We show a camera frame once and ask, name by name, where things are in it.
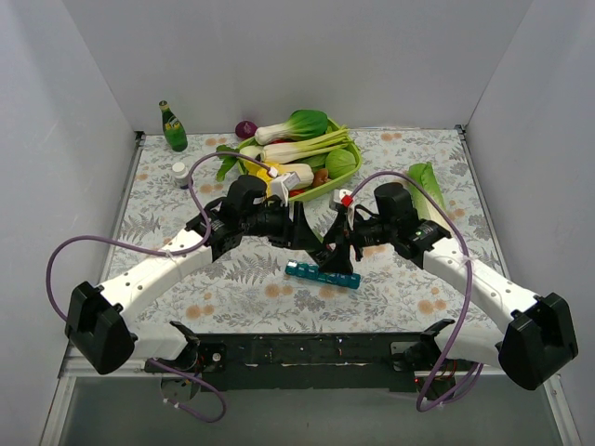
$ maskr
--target basket of vegetables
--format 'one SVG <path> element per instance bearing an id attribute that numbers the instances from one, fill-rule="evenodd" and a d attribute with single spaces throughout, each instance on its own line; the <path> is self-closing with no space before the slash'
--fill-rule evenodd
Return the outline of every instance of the basket of vegetables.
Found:
<path id="1" fill-rule="evenodd" d="M 290 201 L 307 202 L 337 189 L 362 166 L 362 155 L 347 128 L 316 110 L 298 110 L 286 123 L 260 127 L 237 149 L 218 149 L 239 151 L 276 167 L 280 174 L 296 172 L 300 182 L 290 191 Z M 223 159 L 218 180 L 237 164 L 242 174 L 271 181 L 265 169 L 236 160 L 235 157 Z"/>

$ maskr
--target leaf pattern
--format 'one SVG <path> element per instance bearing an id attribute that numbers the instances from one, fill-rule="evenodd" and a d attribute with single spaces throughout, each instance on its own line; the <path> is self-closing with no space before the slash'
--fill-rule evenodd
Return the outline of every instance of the leaf pattern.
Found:
<path id="1" fill-rule="evenodd" d="M 482 262 L 501 271 L 492 234 L 454 130 L 356 129 L 350 132 L 361 149 L 364 165 L 343 187 L 353 189 L 378 170 L 405 172 L 409 165 L 430 161 L 443 190 L 447 212 L 465 235 L 469 249 Z M 215 149 L 207 144 L 222 139 L 235 147 L 234 135 L 190 135 L 189 147 L 173 152 L 163 136 L 146 137 L 130 192 L 119 239 L 160 248 L 197 215 L 186 190 L 177 189 L 171 165 L 188 167 Z M 197 169 L 194 187 L 201 203 L 222 196 L 238 171 L 215 180 L 220 163 Z M 375 179 L 358 195 L 359 203 L 375 210 Z M 326 231 L 335 219 L 328 196 L 305 204 L 311 226 Z M 116 248 L 110 277 L 139 263 L 145 255 Z M 400 258 L 390 245 L 366 249 L 353 265 L 362 275 L 357 290 L 322 285 L 284 275 L 289 260 L 311 262 L 306 253 L 271 248 L 266 239 L 245 238 L 216 263 L 193 273 L 149 305 L 140 321 L 181 321 L 199 333 L 322 333 L 420 331 L 442 318 L 456 318 L 462 296 L 452 287 Z M 471 306 L 467 321 L 494 326 Z"/>

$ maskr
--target green tray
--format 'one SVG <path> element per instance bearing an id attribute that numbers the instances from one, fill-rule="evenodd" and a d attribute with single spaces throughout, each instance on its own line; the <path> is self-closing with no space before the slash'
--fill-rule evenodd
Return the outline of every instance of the green tray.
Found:
<path id="1" fill-rule="evenodd" d="M 339 129 L 338 124 L 330 118 L 328 120 L 328 126 L 331 128 L 332 131 L 336 131 Z M 331 179 L 329 182 L 324 183 L 322 186 L 319 186 L 318 188 L 306 190 L 304 193 L 300 193 L 299 195 L 290 198 L 289 199 L 290 202 L 294 202 L 294 201 L 308 202 L 310 200 L 320 197 L 321 195 L 326 194 L 327 192 L 330 192 L 331 190 L 338 189 L 343 184 L 345 184 L 351 177 L 353 177 L 355 172 L 360 170 L 360 167 L 362 167 L 362 154 L 360 153 L 360 150 L 353 142 L 353 139 L 351 139 L 349 137 L 349 135 L 348 135 L 348 139 L 349 139 L 348 146 L 345 148 L 345 150 L 350 151 L 351 153 L 353 153 L 353 156 L 355 156 L 355 167 L 353 168 L 353 170 L 350 170 L 345 175 L 341 175 L 339 178 Z M 238 146 L 238 148 L 242 149 L 244 147 L 254 146 L 254 145 L 257 145 L 254 138 L 249 138 L 246 141 L 242 142 L 242 144 L 240 144 Z M 242 172 L 243 174 L 247 174 L 247 171 L 245 170 L 242 162 L 238 162 L 237 166 L 240 169 L 240 172 Z"/>

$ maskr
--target green bottle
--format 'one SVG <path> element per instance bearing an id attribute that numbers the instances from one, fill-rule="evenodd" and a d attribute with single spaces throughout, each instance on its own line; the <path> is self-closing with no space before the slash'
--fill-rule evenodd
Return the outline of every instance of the green bottle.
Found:
<path id="1" fill-rule="evenodd" d="M 166 100 L 159 102 L 159 108 L 163 118 L 165 140 L 174 151 L 184 151 L 188 147 L 184 126 L 176 115 L 169 110 Z"/>

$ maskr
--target gray floor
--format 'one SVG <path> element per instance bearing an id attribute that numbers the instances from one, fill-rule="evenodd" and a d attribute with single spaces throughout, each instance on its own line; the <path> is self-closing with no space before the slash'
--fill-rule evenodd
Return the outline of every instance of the gray floor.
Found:
<path id="1" fill-rule="evenodd" d="M 163 404 L 157 378 L 78 378 L 61 445 L 526 445 L 562 444 L 543 388 L 485 376 L 462 401 L 417 413 L 383 390 L 246 390 L 226 393 L 215 425 Z M 192 407 L 215 413 L 213 395 Z"/>

